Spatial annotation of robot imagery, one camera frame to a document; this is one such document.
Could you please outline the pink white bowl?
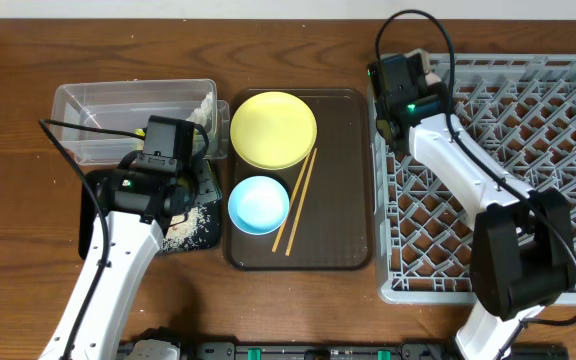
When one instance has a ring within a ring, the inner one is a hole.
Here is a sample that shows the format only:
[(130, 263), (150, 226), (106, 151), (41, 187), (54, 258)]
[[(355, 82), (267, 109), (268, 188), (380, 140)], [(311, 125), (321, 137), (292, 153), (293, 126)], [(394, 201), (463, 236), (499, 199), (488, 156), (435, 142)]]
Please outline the pink white bowl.
[(437, 83), (441, 83), (442, 79), (433, 71), (427, 71), (423, 75), (420, 75), (417, 84), (419, 87), (428, 87)]

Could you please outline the pile of rice scraps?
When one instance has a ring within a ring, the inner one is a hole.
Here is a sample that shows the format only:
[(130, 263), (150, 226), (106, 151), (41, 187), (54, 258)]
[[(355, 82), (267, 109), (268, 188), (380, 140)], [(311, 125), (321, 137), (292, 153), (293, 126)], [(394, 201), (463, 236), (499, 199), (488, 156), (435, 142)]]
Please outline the pile of rice scraps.
[(172, 219), (159, 253), (209, 249), (218, 244), (220, 237), (220, 204), (199, 205)]

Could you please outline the white tissue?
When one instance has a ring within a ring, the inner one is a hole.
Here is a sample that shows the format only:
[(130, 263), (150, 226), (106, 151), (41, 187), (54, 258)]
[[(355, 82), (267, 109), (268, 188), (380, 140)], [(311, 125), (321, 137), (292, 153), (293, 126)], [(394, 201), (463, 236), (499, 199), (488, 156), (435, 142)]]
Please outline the white tissue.
[(200, 106), (193, 110), (191, 115), (188, 117), (188, 121), (199, 124), (202, 127), (206, 127), (212, 117), (213, 105), (214, 93), (209, 92), (202, 100)]

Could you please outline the light blue bowl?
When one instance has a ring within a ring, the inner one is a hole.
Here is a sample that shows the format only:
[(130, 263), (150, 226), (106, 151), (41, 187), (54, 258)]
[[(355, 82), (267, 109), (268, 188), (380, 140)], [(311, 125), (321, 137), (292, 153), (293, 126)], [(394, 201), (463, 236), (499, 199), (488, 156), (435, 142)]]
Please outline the light blue bowl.
[(286, 220), (289, 195), (277, 180), (253, 176), (234, 187), (227, 209), (237, 229), (249, 235), (266, 235), (277, 230)]

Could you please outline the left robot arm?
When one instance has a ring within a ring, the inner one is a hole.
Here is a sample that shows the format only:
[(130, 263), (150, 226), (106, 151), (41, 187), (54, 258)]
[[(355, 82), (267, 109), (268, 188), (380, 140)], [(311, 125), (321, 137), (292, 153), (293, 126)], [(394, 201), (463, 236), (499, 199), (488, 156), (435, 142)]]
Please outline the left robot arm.
[(44, 359), (112, 359), (143, 276), (170, 227), (187, 221), (192, 209), (220, 199), (218, 182), (193, 149), (207, 135), (192, 121), (153, 115), (142, 141), (113, 168), (82, 171), (51, 131), (39, 124), (82, 182), (79, 255), (81, 273)]

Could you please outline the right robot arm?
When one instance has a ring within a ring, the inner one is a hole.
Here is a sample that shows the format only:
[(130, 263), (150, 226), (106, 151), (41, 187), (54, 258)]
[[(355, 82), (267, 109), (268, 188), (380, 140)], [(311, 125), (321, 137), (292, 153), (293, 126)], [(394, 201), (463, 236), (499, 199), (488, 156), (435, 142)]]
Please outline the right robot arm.
[(431, 72), (426, 51), (379, 56), (367, 72), (377, 133), (439, 178), (472, 231), (476, 303), (455, 355), (507, 358), (520, 332), (543, 324), (540, 312), (576, 286), (568, 201), (508, 173), (472, 139), (454, 112), (454, 83)]

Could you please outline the black waste tray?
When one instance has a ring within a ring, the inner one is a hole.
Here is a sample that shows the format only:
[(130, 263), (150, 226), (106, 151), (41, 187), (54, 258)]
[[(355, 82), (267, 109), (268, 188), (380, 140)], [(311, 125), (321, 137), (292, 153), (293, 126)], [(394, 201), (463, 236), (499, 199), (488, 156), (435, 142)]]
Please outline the black waste tray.
[[(159, 255), (205, 250), (214, 247), (219, 242), (221, 189), (212, 162), (204, 160), (198, 177), (203, 180), (207, 176), (210, 176), (212, 181), (209, 194), (216, 194), (218, 199), (203, 205), (193, 205), (187, 214), (173, 217), (166, 232), (166, 238), (158, 252)], [(92, 200), (85, 189), (82, 189), (78, 242), (78, 254), (81, 259), (85, 259), (88, 253), (95, 216)]]

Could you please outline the clear plastic waste bin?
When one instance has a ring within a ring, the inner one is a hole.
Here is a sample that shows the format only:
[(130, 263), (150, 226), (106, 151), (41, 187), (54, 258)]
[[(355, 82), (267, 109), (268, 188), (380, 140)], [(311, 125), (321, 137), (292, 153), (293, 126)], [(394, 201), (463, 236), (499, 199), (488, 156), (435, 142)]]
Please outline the clear plastic waste bin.
[[(230, 111), (217, 98), (211, 79), (133, 80), (65, 84), (53, 101), (51, 118), (70, 124), (134, 133), (147, 126), (150, 116), (188, 120), (209, 93), (214, 93), (212, 117), (204, 127), (208, 159), (224, 159), (229, 148)], [(143, 146), (135, 138), (51, 128), (62, 146), (81, 166), (116, 165), (130, 151)]]

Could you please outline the grey dishwasher rack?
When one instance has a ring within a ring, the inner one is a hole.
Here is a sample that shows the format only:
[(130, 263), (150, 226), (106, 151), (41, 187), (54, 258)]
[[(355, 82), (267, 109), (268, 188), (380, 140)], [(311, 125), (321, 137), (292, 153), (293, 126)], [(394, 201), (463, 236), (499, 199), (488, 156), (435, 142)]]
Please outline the grey dishwasher rack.
[[(539, 191), (569, 201), (576, 255), (576, 55), (435, 54), (470, 136)], [(390, 304), (470, 304), (472, 234), (437, 176), (372, 133), (376, 276)]]

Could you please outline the right wooden chopstick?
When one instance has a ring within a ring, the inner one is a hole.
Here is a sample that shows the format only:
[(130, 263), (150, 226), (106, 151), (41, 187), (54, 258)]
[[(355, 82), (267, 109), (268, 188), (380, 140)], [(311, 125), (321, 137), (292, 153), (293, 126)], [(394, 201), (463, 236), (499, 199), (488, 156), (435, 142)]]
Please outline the right wooden chopstick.
[(318, 148), (314, 148), (314, 150), (312, 152), (312, 156), (310, 158), (308, 168), (307, 168), (306, 177), (305, 177), (305, 180), (303, 182), (302, 191), (301, 191), (298, 206), (297, 206), (297, 211), (296, 211), (295, 218), (294, 218), (294, 221), (293, 221), (293, 224), (291, 227), (291, 231), (290, 231), (290, 235), (289, 235), (289, 241), (288, 241), (288, 245), (287, 245), (287, 248), (285, 251), (285, 256), (287, 256), (287, 257), (290, 256), (292, 253), (294, 239), (295, 239), (298, 227), (299, 227), (299, 222), (301, 219), (301, 214), (302, 214), (302, 210), (304, 207), (305, 199), (306, 199), (306, 196), (308, 193), (314, 164), (315, 164), (315, 161), (317, 158), (317, 153), (318, 153)]

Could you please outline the wooden chopstick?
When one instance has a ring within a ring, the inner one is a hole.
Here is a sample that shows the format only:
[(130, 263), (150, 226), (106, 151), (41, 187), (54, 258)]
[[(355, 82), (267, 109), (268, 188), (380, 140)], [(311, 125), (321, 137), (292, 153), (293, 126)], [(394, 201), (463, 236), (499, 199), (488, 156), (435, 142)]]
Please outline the wooden chopstick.
[(301, 191), (298, 206), (297, 206), (297, 211), (296, 211), (295, 218), (294, 218), (294, 221), (293, 221), (293, 224), (291, 227), (291, 231), (290, 231), (290, 235), (289, 235), (289, 241), (288, 241), (288, 245), (287, 245), (287, 248), (285, 251), (285, 256), (287, 256), (287, 257), (290, 256), (292, 253), (294, 239), (295, 239), (298, 227), (299, 227), (299, 222), (301, 219), (301, 214), (302, 214), (302, 210), (304, 207), (305, 199), (306, 199), (306, 196), (308, 193), (314, 164), (315, 164), (315, 161), (317, 158), (317, 153), (318, 153), (318, 148), (314, 148), (314, 150), (312, 152), (312, 156), (310, 158), (308, 168), (307, 168), (306, 177), (305, 177), (305, 180), (303, 182), (302, 191)]
[(272, 247), (272, 252), (273, 252), (273, 253), (276, 252), (277, 249), (278, 249), (278, 247), (279, 247), (279, 244), (280, 244), (280, 241), (281, 241), (281, 238), (282, 238), (282, 235), (283, 235), (283, 231), (284, 231), (284, 228), (285, 228), (287, 219), (288, 219), (288, 215), (290, 214), (290, 211), (292, 210), (292, 207), (293, 207), (295, 198), (296, 198), (296, 196), (297, 196), (298, 190), (299, 190), (300, 185), (301, 185), (301, 182), (302, 182), (302, 178), (303, 178), (304, 173), (305, 173), (305, 171), (306, 171), (306, 166), (307, 166), (307, 164), (308, 164), (308, 162), (309, 162), (310, 155), (311, 155), (311, 153), (309, 153), (308, 155), (306, 155), (306, 157), (305, 157), (305, 159), (304, 159), (304, 161), (303, 161), (303, 163), (302, 163), (301, 170), (300, 170), (300, 172), (299, 172), (299, 175), (298, 175), (298, 177), (297, 177), (295, 186), (294, 186), (294, 188), (293, 188), (293, 190), (292, 190), (292, 193), (291, 193), (291, 195), (290, 195), (289, 206), (288, 206), (288, 214), (286, 215), (286, 218), (283, 220), (282, 224), (280, 225), (280, 227), (279, 227), (279, 229), (278, 229), (278, 232), (277, 232), (277, 235), (276, 235), (276, 238), (275, 238), (273, 247)]

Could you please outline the left wooden chopstick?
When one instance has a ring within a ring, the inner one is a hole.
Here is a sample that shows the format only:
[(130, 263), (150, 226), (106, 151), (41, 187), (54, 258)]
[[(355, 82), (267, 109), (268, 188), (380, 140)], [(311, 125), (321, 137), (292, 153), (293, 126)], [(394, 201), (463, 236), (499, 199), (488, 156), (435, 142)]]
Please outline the left wooden chopstick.
[(299, 175), (298, 175), (298, 177), (297, 177), (295, 186), (294, 186), (294, 188), (293, 188), (293, 190), (292, 190), (292, 193), (291, 193), (291, 195), (290, 195), (289, 206), (288, 206), (288, 214), (286, 215), (286, 218), (283, 220), (282, 224), (280, 225), (280, 227), (279, 227), (279, 229), (278, 229), (278, 232), (277, 232), (277, 235), (276, 235), (276, 238), (275, 238), (273, 247), (272, 247), (272, 252), (273, 252), (273, 253), (276, 252), (277, 249), (278, 249), (278, 247), (279, 247), (279, 244), (280, 244), (280, 241), (281, 241), (281, 238), (282, 238), (282, 235), (283, 235), (283, 231), (284, 231), (284, 228), (285, 228), (287, 219), (288, 219), (288, 215), (290, 214), (290, 211), (292, 210), (292, 207), (293, 207), (295, 198), (296, 198), (296, 196), (297, 196), (298, 190), (299, 190), (300, 185), (301, 185), (301, 182), (302, 182), (302, 178), (303, 178), (304, 173), (305, 173), (305, 171), (306, 171), (306, 166), (307, 166), (307, 164), (308, 164), (308, 162), (309, 162), (310, 155), (311, 155), (311, 153), (309, 153), (308, 155), (306, 155), (306, 157), (305, 157), (305, 159), (304, 159), (304, 161), (303, 161), (303, 163), (302, 163), (301, 170), (300, 170), (300, 172), (299, 172)]

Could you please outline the yellow plate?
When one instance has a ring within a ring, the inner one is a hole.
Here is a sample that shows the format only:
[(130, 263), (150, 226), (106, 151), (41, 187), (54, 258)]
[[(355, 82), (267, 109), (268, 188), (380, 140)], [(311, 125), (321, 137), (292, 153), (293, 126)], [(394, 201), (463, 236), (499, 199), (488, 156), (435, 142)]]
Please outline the yellow plate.
[(235, 111), (231, 144), (244, 161), (264, 170), (282, 170), (302, 161), (317, 138), (311, 108), (295, 95), (269, 91), (245, 100)]

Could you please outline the dark brown serving tray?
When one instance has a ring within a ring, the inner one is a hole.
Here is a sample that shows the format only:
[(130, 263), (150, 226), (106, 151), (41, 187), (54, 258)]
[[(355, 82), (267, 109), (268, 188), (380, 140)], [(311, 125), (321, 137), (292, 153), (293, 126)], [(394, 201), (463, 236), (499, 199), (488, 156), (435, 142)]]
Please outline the dark brown serving tray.
[[(353, 89), (294, 89), (313, 111), (317, 158), (296, 232), (285, 256), (300, 196), (276, 252), (277, 231), (254, 236), (223, 225), (224, 256), (244, 271), (357, 270), (371, 258), (374, 231), (371, 149), (366, 101)], [(293, 190), (302, 165), (272, 173)]]

